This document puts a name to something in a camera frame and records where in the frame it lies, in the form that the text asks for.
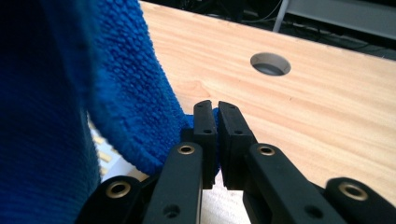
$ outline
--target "wooden desk surface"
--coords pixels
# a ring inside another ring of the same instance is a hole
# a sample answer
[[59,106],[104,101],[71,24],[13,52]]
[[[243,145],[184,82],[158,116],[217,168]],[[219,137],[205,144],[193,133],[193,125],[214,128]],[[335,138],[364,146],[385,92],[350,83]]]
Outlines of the wooden desk surface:
[[[167,7],[142,8],[186,113],[206,99],[235,104],[259,142],[282,149],[310,181],[324,187],[330,178],[352,177],[396,204],[396,62]],[[250,57],[259,52],[285,57],[291,71],[256,71]],[[223,192],[222,183],[216,190],[204,194],[203,223],[246,223],[243,206],[233,207],[239,202],[225,203],[221,215],[212,211],[221,209],[224,194],[240,196]]]

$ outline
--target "terry cloth fabric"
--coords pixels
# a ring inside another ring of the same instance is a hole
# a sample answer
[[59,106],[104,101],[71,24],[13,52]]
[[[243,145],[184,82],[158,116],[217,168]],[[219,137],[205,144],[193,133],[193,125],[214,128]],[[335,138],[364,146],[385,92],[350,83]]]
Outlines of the terry cloth fabric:
[[73,223],[100,182],[87,112],[141,171],[189,119],[136,0],[0,2],[0,223]]

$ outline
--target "blue towel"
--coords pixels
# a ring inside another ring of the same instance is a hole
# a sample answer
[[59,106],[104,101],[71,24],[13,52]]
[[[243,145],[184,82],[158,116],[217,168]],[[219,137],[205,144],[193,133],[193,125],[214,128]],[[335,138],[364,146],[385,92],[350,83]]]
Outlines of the blue towel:
[[0,223],[72,223],[100,182],[87,126],[149,174],[191,122],[136,0],[0,3]]

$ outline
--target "cable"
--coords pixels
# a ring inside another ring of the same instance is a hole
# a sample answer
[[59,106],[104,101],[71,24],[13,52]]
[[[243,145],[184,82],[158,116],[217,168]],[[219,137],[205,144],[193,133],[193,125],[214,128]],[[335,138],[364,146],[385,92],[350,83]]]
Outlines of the cable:
[[277,8],[280,6],[281,3],[282,3],[282,0],[279,0],[279,2],[276,4],[274,9],[270,13],[268,13],[268,15],[266,15],[264,18],[261,18],[259,20],[255,20],[255,21],[242,21],[242,22],[244,22],[244,23],[256,23],[256,22],[262,22],[262,21],[271,21],[271,20],[275,19],[276,17],[273,17],[271,19],[268,19],[268,17],[270,17],[277,10]]

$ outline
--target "round hole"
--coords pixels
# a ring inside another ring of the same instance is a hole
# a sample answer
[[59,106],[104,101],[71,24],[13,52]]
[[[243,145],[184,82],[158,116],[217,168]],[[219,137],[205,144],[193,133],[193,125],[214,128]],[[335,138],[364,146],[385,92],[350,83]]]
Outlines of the round hole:
[[175,218],[180,214],[180,208],[175,204],[167,205],[163,209],[163,215],[167,218]]
[[177,151],[178,151],[178,153],[183,154],[183,155],[190,155],[195,151],[195,148],[190,147],[190,146],[183,146],[183,147],[180,147]]
[[269,147],[258,147],[257,149],[263,156],[272,156],[275,154],[275,151]]
[[369,198],[366,191],[351,183],[343,182],[338,188],[347,197],[357,201],[365,201]]
[[258,53],[250,58],[250,64],[259,72],[269,76],[283,76],[290,70],[288,60],[274,53]]
[[109,198],[122,198],[131,190],[131,185],[125,181],[115,181],[111,183],[106,189],[106,195]]
[[316,208],[315,206],[308,205],[305,207],[305,212],[314,219],[321,219],[323,218],[323,213],[320,209]]

